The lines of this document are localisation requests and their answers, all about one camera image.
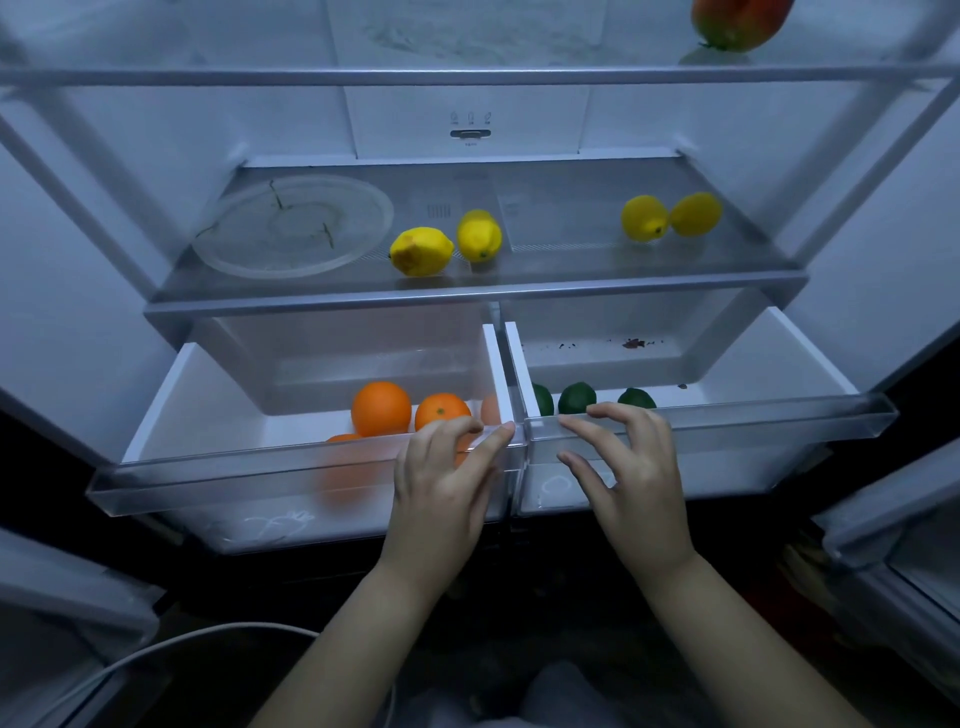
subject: gray pants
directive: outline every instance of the gray pants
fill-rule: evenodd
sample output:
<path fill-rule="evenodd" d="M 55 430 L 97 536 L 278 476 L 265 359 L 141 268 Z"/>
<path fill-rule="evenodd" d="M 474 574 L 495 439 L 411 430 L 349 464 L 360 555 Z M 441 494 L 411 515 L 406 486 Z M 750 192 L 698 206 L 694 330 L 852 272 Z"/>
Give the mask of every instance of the gray pants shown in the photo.
<path fill-rule="evenodd" d="M 626 728 L 613 706 L 570 662 L 545 667 L 530 684 L 520 715 L 477 723 L 466 706 L 440 691 L 414 698 L 392 728 Z"/>

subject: red mango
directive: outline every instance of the red mango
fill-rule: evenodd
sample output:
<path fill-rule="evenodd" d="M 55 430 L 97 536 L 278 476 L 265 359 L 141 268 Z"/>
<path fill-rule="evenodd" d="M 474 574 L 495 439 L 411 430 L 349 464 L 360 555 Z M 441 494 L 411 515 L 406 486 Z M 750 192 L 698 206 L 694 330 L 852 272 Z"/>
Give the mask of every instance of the red mango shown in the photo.
<path fill-rule="evenodd" d="M 694 0 L 690 14 L 707 46 L 745 53 L 783 27 L 793 0 Z"/>

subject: open refrigerator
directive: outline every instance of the open refrigerator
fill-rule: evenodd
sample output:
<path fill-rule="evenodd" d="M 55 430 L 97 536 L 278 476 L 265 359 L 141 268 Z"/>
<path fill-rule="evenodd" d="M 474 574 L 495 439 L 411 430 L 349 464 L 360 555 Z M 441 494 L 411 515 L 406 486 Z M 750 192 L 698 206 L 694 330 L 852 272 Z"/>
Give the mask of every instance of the open refrigerator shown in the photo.
<path fill-rule="evenodd" d="M 4 406 L 99 466 L 106 512 L 224 554 L 385 531 L 410 435 L 326 442 L 379 379 L 519 424 L 492 521 L 587 507 L 556 461 L 583 445 L 534 382 L 650 392 L 690 497 L 876 437 L 897 416 L 876 386 L 960 319 L 924 234 L 952 206 L 909 240 L 883 218 L 960 153 L 929 147 L 955 123 L 960 7 L 797 0 L 747 54 L 689 15 L 3 0 Z M 625 237 L 627 200 L 703 191 L 725 208 L 707 235 Z M 394 268 L 402 231 L 455 239 L 474 208 L 494 261 Z"/>

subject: yellow lemon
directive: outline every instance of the yellow lemon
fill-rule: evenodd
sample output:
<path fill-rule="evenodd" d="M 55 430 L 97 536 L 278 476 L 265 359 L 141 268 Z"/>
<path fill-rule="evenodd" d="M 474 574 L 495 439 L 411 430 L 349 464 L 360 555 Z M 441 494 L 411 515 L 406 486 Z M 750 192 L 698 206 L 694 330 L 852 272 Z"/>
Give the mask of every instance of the yellow lemon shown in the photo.
<path fill-rule="evenodd" d="M 460 255 L 471 263 L 493 260 L 503 245 L 503 232 L 496 220 L 485 209 L 472 209 L 460 219 L 457 226 L 457 246 Z"/>
<path fill-rule="evenodd" d="M 706 235 L 723 217 L 723 206 L 709 192 L 697 192 L 680 200 L 670 210 L 670 225 L 677 235 Z"/>
<path fill-rule="evenodd" d="M 660 200 L 652 195 L 640 195 L 623 206 L 620 224 L 631 240 L 646 243 L 663 237 L 668 216 Z"/>
<path fill-rule="evenodd" d="M 411 228 L 390 246 L 390 261 L 405 276 L 440 273 L 453 255 L 453 243 L 436 228 Z"/>

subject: white power cord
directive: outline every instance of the white power cord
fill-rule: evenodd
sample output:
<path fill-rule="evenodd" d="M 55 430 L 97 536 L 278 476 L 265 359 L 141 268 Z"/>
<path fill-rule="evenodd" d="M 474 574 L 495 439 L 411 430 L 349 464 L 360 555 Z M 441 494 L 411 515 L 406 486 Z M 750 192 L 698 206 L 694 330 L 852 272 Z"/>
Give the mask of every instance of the white power cord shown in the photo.
<path fill-rule="evenodd" d="M 41 713 L 33 725 L 36 726 L 44 718 L 53 713 L 57 708 L 62 706 L 64 703 L 75 698 L 81 692 L 88 690 L 91 686 L 96 685 L 98 682 L 103 680 L 107 675 L 110 675 L 113 672 L 116 672 L 121 667 L 129 665 L 134 660 L 139 660 L 141 657 L 146 657 L 151 655 L 154 652 L 158 652 L 161 649 L 170 647 L 174 644 L 186 642 L 187 640 L 192 640 L 195 637 L 201 637 L 202 635 L 208 635 L 212 632 L 223 632 L 228 629 L 279 629 L 285 632 L 296 632 L 299 635 L 304 637 L 319 637 L 319 632 L 314 632 L 309 629 L 303 629 L 302 627 L 294 627 L 290 624 L 279 624 L 272 621 L 232 621 L 227 622 L 226 624 L 215 624 L 212 627 L 204 627 L 203 629 L 198 629 L 193 632 L 187 632 L 182 635 L 177 635 L 176 637 L 171 637 L 169 640 L 164 640 L 161 643 L 151 644 L 148 647 L 143 649 L 138 649 L 133 654 L 127 655 L 127 657 L 122 660 L 117 660 L 113 665 L 104 667 L 102 670 L 97 672 L 95 675 L 88 677 L 80 685 L 74 688 L 72 691 L 68 692 L 66 695 L 63 695 L 58 699 L 53 705 L 47 708 L 43 713 Z M 394 708 L 396 707 L 396 684 L 390 687 L 390 705 L 387 708 L 387 719 L 383 722 L 383 728 L 390 728 L 390 724 L 394 720 Z"/>

